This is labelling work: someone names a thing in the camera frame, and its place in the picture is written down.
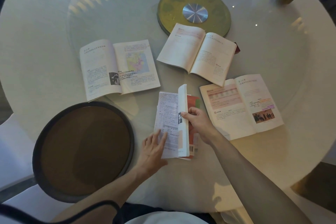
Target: hand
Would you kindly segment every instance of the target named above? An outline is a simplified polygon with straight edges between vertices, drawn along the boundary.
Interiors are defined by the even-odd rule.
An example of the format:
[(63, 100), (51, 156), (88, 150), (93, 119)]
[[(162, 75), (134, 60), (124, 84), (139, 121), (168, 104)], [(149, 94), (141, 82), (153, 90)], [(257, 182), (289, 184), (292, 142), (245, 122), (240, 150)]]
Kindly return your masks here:
[(191, 125), (197, 130), (201, 136), (201, 139), (205, 143), (211, 144), (212, 140), (218, 138), (218, 136), (221, 135), (214, 127), (206, 113), (201, 109), (190, 107), (188, 112), (189, 113), (181, 112), (182, 117), (189, 120)]
[(158, 137), (161, 129), (151, 134), (142, 141), (140, 157), (134, 169), (140, 172), (145, 179), (148, 179), (155, 174), (161, 167), (168, 165), (167, 160), (161, 159), (163, 149), (167, 139), (167, 132), (164, 133), (160, 144)]

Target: person's lap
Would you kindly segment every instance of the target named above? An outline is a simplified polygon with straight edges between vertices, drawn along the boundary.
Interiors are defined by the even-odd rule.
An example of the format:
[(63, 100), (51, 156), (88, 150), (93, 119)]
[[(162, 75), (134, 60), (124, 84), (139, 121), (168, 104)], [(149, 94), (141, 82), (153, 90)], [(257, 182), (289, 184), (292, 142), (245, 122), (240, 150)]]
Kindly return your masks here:
[[(124, 205), (118, 211), (117, 215), (114, 217), (113, 224), (124, 224), (136, 217), (148, 213), (162, 212), (162, 211), (165, 212), (165, 210), (160, 207), (151, 207), (148, 205), (124, 203)], [(216, 224), (215, 220), (210, 216), (209, 213), (191, 213), (191, 214), (204, 220), (209, 224)]]

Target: brown round tray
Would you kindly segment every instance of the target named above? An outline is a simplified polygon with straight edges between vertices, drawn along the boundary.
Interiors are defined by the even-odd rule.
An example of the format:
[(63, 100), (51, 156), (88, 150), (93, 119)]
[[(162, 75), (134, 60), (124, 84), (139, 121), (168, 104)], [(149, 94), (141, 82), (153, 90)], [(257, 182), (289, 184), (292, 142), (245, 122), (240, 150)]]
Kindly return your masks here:
[(104, 102), (80, 103), (44, 127), (33, 152), (33, 172), (52, 198), (74, 203), (124, 175), (134, 151), (127, 117)]

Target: map illustration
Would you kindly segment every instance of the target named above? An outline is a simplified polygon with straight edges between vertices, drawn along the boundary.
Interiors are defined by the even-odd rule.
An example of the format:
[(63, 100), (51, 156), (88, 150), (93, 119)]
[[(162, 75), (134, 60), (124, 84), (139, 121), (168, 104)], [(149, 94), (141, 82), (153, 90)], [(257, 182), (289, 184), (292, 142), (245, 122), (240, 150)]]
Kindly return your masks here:
[(130, 71), (132, 70), (139, 74), (149, 72), (146, 55), (143, 52), (127, 53), (126, 61), (127, 61), (128, 70)]

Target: white table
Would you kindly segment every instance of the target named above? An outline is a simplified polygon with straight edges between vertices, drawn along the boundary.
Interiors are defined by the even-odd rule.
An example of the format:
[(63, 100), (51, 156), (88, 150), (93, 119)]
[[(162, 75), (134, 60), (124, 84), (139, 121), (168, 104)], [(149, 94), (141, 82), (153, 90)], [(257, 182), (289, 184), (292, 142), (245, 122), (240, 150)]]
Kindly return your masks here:
[[(149, 39), (156, 59), (167, 39), (156, 21), (159, 0), (100, 0), (94, 8), (86, 4), (87, 10), (78, 1), (6, 0), (1, 11), (0, 79), (33, 140), (58, 112), (86, 101), (76, 53), (81, 44)], [(295, 0), (279, 8), (270, 0), (223, 1), (233, 21), (227, 38), (241, 49), (228, 78), (261, 73), (286, 124), (232, 143), (275, 184), (288, 188), (320, 162), (335, 139), (336, 28), (318, 0)], [(120, 10), (130, 4), (133, 10)], [(208, 84), (181, 69), (156, 66), (160, 89), (103, 98), (131, 120), (136, 138), (132, 165), (140, 141), (153, 130), (159, 90), (177, 92), (187, 83), (188, 93), (200, 96), (198, 87)], [(170, 160), (129, 202), (189, 212), (241, 206), (204, 143), (192, 161)]]

